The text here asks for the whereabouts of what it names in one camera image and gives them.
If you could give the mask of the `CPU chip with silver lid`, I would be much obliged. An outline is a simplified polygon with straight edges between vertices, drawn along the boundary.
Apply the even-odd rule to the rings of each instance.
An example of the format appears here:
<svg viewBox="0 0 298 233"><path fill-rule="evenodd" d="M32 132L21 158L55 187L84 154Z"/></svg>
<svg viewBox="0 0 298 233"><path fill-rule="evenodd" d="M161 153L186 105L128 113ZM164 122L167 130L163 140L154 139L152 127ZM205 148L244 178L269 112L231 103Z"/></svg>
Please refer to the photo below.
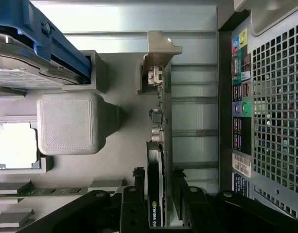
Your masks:
<svg viewBox="0 0 298 233"><path fill-rule="evenodd" d="M0 165L4 169L28 169L37 162L36 131L29 122L0 122Z"/></svg>

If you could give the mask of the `colourful rear port panel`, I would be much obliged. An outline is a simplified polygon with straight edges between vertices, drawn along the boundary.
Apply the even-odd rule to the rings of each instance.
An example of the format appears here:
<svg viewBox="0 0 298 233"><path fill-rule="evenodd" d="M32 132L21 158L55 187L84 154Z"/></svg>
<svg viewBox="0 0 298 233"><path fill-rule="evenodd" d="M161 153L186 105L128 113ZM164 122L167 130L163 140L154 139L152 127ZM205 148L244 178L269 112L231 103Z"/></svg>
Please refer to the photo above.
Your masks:
<svg viewBox="0 0 298 233"><path fill-rule="evenodd" d="M248 52L248 28L232 38L232 123L233 149L251 155L251 54Z"/></svg>

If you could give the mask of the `Nvidia graphics card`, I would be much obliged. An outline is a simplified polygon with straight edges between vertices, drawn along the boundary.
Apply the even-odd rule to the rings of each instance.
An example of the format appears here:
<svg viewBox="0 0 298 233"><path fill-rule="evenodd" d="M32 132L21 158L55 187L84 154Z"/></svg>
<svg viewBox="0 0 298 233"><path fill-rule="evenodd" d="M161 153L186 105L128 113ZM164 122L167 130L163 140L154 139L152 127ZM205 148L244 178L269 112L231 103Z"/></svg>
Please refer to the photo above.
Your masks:
<svg viewBox="0 0 298 233"><path fill-rule="evenodd" d="M171 60L182 53L161 31L147 33L148 52L142 64L142 91L155 94L157 105L149 111L152 122L147 147L147 203L149 226L168 227L172 210L172 85Z"/></svg>

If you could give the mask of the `green RAM stick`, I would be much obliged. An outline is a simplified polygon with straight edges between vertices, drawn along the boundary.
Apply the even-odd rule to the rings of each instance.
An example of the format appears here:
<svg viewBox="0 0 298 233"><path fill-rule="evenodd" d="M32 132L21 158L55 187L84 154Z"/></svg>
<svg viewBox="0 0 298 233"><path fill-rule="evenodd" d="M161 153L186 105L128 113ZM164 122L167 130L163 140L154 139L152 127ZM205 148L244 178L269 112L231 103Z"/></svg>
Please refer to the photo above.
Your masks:
<svg viewBox="0 0 298 233"><path fill-rule="evenodd" d="M88 192L87 187L54 187L54 188L29 188L18 194L19 197L59 197L81 196Z"/></svg>

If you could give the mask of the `grey printed parts rack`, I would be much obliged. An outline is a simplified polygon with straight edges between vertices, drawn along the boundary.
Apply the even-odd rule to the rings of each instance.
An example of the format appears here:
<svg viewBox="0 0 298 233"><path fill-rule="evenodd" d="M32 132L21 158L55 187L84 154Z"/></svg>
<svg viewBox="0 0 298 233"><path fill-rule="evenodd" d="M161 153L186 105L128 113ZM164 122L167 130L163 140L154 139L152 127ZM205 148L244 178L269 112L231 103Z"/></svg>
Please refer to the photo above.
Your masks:
<svg viewBox="0 0 298 233"><path fill-rule="evenodd" d="M123 109L122 127L106 139L106 145L97 154L49 156L53 167L43 174L0 175L2 181L26 181L37 188L83 188L94 180L123 180L131 185L132 171L147 167L146 142L151 138L150 109L156 108L157 94L137 95L136 76L143 52L101 52L99 56L108 65L110 88L102 94L105 101ZM48 92L33 90L24 99L0 99L0 117L36 116L36 101ZM30 210L28 219L38 221L80 196L29 197L16 204L0 203L1 212Z"/></svg>

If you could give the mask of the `hard disk with blue caddy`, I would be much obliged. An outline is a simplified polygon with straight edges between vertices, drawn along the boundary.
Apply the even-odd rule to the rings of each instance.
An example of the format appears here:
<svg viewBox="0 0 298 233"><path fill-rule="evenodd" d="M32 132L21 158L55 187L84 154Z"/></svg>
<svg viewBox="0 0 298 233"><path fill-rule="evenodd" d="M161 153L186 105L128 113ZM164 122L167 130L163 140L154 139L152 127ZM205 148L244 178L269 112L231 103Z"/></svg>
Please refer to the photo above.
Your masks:
<svg viewBox="0 0 298 233"><path fill-rule="evenodd" d="M0 0L0 86L89 84L91 61L29 0Z"/></svg>

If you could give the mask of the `grey PC case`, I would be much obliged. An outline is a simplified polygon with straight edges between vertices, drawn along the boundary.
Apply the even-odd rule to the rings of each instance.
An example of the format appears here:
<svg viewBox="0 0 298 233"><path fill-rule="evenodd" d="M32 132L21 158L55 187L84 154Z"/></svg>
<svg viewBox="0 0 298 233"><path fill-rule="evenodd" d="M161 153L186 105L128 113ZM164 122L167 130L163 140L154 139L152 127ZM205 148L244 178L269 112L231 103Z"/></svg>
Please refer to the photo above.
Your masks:
<svg viewBox="0 0 298 233"><path fill-rule="evenodd" d="M248 198L298 220L298 0L224 1L217 7L220 189L232 173L249 184ZM232 38L248 28L251 54L251 155L233 149ZM232 154L251 161L248 178Z"/></svg>

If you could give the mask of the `dark blue printed sticker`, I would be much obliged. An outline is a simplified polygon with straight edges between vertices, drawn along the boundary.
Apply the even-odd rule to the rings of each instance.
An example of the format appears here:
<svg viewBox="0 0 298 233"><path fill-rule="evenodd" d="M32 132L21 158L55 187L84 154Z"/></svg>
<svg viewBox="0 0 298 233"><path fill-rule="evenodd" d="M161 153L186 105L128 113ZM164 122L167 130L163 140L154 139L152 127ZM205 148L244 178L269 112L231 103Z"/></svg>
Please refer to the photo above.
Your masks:
<svg viewBox="0 0 298 233"><path fill-rule="evenodd" d="M242 196L249 196L248 181L236 172L232 173L232 191Z"/></svg>

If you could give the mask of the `white barcode label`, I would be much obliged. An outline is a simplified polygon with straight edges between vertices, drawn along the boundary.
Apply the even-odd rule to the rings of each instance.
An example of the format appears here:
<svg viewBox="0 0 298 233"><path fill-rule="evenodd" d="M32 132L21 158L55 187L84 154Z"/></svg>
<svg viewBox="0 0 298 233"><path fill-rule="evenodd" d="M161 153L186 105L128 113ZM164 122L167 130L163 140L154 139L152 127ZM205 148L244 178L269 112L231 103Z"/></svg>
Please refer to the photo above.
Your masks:
<svg viewBox="0 0 298 233"><path fill-rule="evenodd" d="M240 172L241 174L245 175L246 177L251 177L251 161L242 157L241 155L232 154L232 167L236 171Z"/></svg>

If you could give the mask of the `grey square printed block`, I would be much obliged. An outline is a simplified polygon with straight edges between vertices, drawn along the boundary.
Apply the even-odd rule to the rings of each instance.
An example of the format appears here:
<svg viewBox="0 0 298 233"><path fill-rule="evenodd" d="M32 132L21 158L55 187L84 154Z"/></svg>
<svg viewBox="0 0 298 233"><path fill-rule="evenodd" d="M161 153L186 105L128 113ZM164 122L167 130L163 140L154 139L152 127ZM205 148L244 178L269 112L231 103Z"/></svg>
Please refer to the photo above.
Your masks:
<svg viewBox="0 0 298 233"><path fill-rule="evenodd" d="M92 92L46 93L36 106L44 155L96 154L122 125L121 107Z"/></svg>

